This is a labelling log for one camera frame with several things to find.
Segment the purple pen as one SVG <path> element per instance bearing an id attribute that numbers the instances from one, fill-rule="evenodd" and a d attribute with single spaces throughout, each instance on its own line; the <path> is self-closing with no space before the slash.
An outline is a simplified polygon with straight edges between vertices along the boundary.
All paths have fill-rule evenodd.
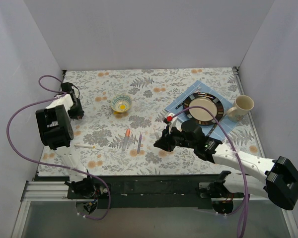
<path id="1" fill-rule="evenodd" d="M 137 154 L 139 154 L 140 150 L 141 150 L 142 136 L 143 136 L 143 133 L 141 132 L 139 135 L 139 140 L 138 140 Z"/>

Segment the grey highlighter pen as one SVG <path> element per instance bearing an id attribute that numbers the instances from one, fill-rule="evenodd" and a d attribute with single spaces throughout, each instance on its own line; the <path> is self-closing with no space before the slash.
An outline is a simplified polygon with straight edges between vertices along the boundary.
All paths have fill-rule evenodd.
<path id="1" fill-rule="evenodd" d="M 124 139 L 123 139 L 122 151 L 126 150 L 128 140 L 129 140 L 129 136 L 130 136 L 130 129 L 128 128 L 125 132 L 125 136 L 124 136 Z"/>

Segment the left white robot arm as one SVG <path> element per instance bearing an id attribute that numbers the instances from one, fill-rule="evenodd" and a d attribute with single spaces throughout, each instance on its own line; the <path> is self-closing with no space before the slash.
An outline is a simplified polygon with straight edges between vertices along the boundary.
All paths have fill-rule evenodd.
<path id="1" fill-rule="evenodd" d="M 96 195 L 96 187 L 88 175 L 86 167 L 80 161 L 75 147 L 71 145 L 74 131 L 71 119 L 81 119 L 84 116 L 79 96 L 75 95 L 75 86 L 66 82 L 61 84 L 64 96 L 57 96 L 44 109 L 37 110 L 35 115 L 41 141 L 58 156 L 64 166 L 68 167 L 69 182 L 66 185 L 84 198 Z"/>

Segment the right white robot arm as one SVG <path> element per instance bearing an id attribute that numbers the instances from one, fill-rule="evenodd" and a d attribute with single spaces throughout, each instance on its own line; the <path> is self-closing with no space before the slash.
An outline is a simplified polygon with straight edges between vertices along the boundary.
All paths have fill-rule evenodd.
<path id="1" fill-rule="evenodd" d="M 259 185 L 249 186 L 248 193 L 267 197 L 285 210 L 294 209 L 298 200 L 298 170 L 290 159 L 280 156 L 274 160 L 235 152 L 227 144 L 204 135 L 192 121 L 183 122 L 180 129 L 168 124 L 154 143 L 154 147 L 167 152 L 176 146 L 193 149 L 201 160 L 240 170 L 242 182 L 250 184 L 255 178 Z"/>

